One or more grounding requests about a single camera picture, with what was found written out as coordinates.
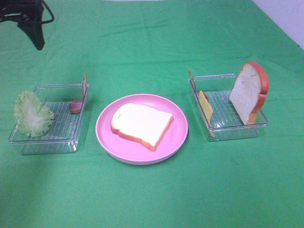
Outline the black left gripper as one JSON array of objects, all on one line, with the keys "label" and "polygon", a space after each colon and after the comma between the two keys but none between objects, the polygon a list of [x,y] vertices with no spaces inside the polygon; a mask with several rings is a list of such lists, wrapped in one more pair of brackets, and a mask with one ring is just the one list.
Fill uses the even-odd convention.
[{"label": "black left gripper", "polygon": [[43,10],[41,0],[0,0],[0,21],[18,22],[35,48],[42,50],[45,45],[41,25]]}]

